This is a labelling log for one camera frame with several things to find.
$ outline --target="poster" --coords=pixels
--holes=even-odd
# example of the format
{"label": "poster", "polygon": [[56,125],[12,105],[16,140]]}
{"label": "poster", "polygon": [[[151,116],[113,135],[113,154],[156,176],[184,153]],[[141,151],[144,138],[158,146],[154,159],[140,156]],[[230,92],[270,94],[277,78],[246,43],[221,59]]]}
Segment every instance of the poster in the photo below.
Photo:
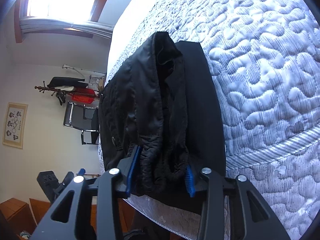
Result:
{"label": "poster", "polygon": [[23,131],[28,105],[9,103],[6,117],[4,119],[4,129],[2,144],[23,148]]}

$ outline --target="window frame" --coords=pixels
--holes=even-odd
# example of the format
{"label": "window frame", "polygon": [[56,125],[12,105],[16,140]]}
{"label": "window frame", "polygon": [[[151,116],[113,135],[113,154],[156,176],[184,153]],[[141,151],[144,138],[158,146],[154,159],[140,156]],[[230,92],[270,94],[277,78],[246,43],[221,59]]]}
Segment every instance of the window frame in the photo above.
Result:
{"label": "window frame", "polygon": [[[98,22],[102,10],[106,4],[107,0],[95,0],[89,21]],[[20,15],[27,16],[28,13],[28,3],[29,0],[16,0],[14,5],[14,32],[15,32],[15,39],[16,43],[22,43],[23,35],[20,28]],[[43,30],[43,31],[34,31],[32,33],[56,33],[56,34],[67,34],[67,35],[74,35],[86,38],[92,38],[93,34],[85,33],[77,30],[70,30],[70,29],[54,29],[54,30]]]}

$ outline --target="chair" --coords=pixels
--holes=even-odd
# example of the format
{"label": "chair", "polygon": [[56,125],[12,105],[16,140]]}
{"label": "chair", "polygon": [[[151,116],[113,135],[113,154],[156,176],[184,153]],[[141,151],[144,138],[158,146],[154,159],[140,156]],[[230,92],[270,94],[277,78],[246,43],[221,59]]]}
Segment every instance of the chair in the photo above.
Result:
{"label": "chair", "polygon": [[[72,127],[81,132],[81,143],[97,145],[99,136],[98,108],[86,107],[73,102],[67,103],[63,126]],[[84,141],[84,132],[91,133],[91,143]]]}

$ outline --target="white curtain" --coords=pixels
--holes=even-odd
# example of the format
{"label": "white curtain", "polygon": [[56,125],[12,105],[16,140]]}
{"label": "white curtain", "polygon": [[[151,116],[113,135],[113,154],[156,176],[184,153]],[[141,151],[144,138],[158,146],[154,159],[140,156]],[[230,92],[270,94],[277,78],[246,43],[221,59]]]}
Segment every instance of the white curtain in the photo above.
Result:
{"label": "white curtain", "polygon": [[111,39],[114,26],[90,21],[71,22],[65,20],[56,20],[49,17],[40,18],[27,16],[20,18],[20,28],[22,33],[52,29],[74,28],[79,31]]}

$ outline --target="bed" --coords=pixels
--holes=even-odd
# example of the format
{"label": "bed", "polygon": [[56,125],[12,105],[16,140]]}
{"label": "bed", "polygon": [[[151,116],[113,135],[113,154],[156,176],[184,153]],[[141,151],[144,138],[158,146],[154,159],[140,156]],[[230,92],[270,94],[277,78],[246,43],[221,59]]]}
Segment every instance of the bed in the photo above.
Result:
{"label": "bed", "polygon": [[[221,107],[226,176],[244,174],[292,240],[320,209],[320,27],[303,0],[132,0],[117,22],[108,81],[152,33],[201,43]],[[99,146],[101,172],[104,172]],[[196,239],[200,216],[147,196],[127,202]],[[225,239],[229,239],[228,203]]]}

